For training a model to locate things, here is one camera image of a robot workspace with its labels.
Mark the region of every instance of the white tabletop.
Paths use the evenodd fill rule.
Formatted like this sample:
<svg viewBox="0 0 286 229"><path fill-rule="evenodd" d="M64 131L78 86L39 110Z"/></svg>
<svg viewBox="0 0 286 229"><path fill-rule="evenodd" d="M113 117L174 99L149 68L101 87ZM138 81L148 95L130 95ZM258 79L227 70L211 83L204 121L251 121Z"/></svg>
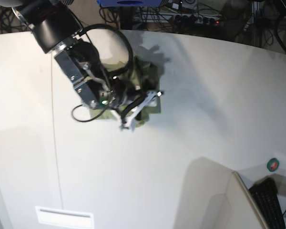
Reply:
<svg viewBox="0 0 286 229"><path fill-rule="evenodd" d="M90 35L104 62L127 60L111 34ZM125 35L159 65L165 91L162 113L134 133L113 120L72 120L80 99L51 55L29 33L0 35L0 189L14 229L46 228L36 205L92 212L97 229L199 228L231 169L251 185L276 157L286 176L286 55L194 36Z"/></svg>

